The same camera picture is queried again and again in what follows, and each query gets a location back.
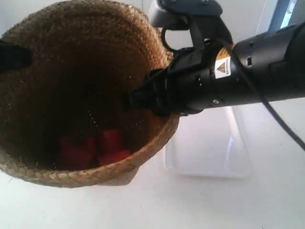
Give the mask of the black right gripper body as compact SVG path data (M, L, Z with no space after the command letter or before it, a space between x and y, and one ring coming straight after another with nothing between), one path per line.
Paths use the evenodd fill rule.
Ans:
M191 115L240 105L241 77L231 50L216 42L175 56L164 74L165 112Z

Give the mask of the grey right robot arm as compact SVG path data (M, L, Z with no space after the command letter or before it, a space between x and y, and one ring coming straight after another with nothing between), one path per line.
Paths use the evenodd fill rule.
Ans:
M175 55L166 68L147 73L139 87L129 91L129 108L149 109L159 115L192 115L204 109L305 95L305 27L293 25L240 41L233 53L251 88L230 54L218 42Z

